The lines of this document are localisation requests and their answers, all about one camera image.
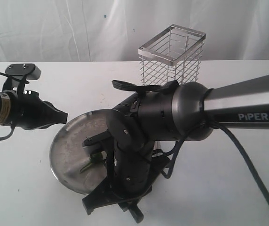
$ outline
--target label sticker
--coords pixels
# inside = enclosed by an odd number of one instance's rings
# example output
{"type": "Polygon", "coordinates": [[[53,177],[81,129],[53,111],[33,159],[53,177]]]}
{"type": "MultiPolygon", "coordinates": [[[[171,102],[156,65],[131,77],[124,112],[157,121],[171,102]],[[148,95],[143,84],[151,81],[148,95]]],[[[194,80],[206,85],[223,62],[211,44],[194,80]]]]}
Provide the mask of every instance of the label sticker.
{"type": "Polygon", "coordinates": [[[0,96],[2,100],[2,107],[0,110],[0,125],[3,125],[9,116],[11,102],[10,97],[6,93],[0,93],[0,96]]]}

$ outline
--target silver metal disc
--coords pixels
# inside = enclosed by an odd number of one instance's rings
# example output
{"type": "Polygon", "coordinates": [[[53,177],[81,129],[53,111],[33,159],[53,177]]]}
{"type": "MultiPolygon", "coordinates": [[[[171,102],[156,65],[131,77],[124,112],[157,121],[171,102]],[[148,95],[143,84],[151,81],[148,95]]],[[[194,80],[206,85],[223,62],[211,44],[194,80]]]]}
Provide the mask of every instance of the silver metal disc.
{"type": "Polygon", "coordinates": [[[82,147],[83,141],[107,130],[105,117],[109,109],[82,114],[68,122],[56,135],[50,149],[50,165],[54,176],[67,188],[89,194],[107,176],[102,163],[80,173],[89,163],[94,146],[82,147]]]}

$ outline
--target white table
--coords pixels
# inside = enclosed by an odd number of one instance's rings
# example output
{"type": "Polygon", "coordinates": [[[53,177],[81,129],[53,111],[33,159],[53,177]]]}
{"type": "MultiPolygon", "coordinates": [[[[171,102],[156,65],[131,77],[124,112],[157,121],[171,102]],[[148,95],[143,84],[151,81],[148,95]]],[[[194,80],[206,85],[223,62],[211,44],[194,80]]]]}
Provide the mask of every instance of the white table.
{"type": "MultiPolygon", "coordinates": [[[[0,71],[9,65],[0,62],[0,71]]],[[[111,80],[139,84],[138,62],[37,62],[42,70],[28,89],[69,113],[68,120],[111,108],[130,93],[115,90],[111,80]]],[[[269,74],[269,60],[204,61],[199,82],[217,88],[269,74]]],[[[0,89],[4,78],[0,76],[0,89]]],[[[16,129],[0,142],[0,226],[136,225],[118,205],[87,216],[83,195],[61,185],[49,166],[49,148],[62,125],[46,130],[16,129]]],[[[0,127],[0,135],[9,128],[0,127]]],[[[232,130],[246,148],[269,189],[269,130],[232,130]]],[[[171,142],[162,143],[168,150],[171,142]]],[[[142,226],[269,225],[269,207],[238,150],[221,131],[204,141],[185,142],[171,179],[159,177],[139,207],[142,226]]]]}

